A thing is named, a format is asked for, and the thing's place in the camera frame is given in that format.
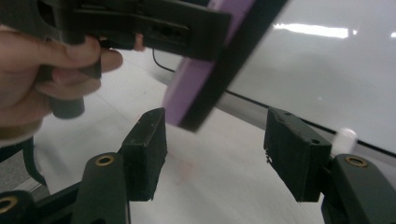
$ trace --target white tabletop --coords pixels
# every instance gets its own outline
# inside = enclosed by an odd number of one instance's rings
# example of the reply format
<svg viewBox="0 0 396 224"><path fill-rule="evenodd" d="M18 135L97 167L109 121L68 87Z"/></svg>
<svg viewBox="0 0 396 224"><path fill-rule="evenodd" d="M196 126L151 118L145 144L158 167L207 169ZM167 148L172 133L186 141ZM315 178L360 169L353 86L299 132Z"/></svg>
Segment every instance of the white tabletop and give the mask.
<svg viewBox="0 0 396 224"><path fill-rule="evenodd" d="M80 181L89 158L118 151L140 116L161 106L166 86L125 59L85 98L83 116L48 117L36 135L50 193ZM295 202L266 163L263 130L217 109L198 133L166 128L168 155L154 200L131 203L133 223L323 223L320 203Z"/></svg>

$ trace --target white marker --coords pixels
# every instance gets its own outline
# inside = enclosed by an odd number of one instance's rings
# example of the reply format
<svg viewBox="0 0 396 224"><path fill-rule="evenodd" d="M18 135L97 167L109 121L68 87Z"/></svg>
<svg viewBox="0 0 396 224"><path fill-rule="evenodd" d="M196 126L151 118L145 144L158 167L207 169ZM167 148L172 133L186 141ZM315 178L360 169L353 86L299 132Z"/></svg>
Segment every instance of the white marker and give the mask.
<svg viewBox="0 0 396 224"><path fill-rule="evenodd" d="M351 154L356 146L358 136L348 128L341 129L332 140L332 156L339 154Z"/></svg>

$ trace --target black mechanical device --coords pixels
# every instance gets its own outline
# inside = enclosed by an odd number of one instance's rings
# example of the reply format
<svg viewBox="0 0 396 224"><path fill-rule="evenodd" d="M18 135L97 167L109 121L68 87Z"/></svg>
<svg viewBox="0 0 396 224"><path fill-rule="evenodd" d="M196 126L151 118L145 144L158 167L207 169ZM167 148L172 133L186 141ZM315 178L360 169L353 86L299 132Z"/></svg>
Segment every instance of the black mechanical device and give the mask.
<svg viewBox="0 0 396 224"><path fill-rule="evenodd" d="M102 39L105 48L132 49L135 34L147 47L192 57L217 59L223 48L231 16L206 7L175 0L2 0L0 23L42 40L76 45L84 35ZM82 72L100 78L100 62ZM51 67L40 70L49 79ZM54 115L79 116L83 99L50 99Z"/></svg>
<svg viewBox="0 0 396 224"><path fill-rule="evenodd" d="M287 111L270 108L267 160L297 202L317 202L326 224L394 224L396 191L376 166L361 157L331 157L332 145Z"/></svg>
<svg viewBox="0 0 396 224"><path fill-rule="evenodd" d="M118 153L91 158L81 182L37 203L25 191L0 193L2 224L128 224L129 202L154 197L165 162L164 109L145 113Z"/></svg>

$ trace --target whiteboard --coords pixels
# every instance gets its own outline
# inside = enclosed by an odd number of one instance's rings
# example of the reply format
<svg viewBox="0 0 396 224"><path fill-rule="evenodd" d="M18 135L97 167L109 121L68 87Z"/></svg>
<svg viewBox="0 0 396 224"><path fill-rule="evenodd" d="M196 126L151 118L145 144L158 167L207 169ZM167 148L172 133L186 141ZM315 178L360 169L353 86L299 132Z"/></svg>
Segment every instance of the whiteboard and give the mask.
<svg viewBox="0 0 396 224"><path fill-rule="evenodd" d="M291 0L230 90L396 153L396 2Z"/></svg>

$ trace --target table surface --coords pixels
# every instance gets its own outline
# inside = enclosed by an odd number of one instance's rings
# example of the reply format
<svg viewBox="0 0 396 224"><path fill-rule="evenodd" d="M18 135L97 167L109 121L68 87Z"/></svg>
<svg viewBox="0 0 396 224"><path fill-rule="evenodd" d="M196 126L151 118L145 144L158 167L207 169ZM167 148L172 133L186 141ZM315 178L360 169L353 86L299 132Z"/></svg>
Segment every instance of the table surface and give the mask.
<svg viewBox="0 0 396 224"><path fill-rule="evenodd" d="M156 71L123 52L78 119L45 119L35 137L49 192L80 181L85 162L118 151L140 116L161 107ZM266 163L264 131L214 109L197 133L166 126L168 155L154 200L131 203L134 223L323 223L320 203L297 203Z"/></svg>

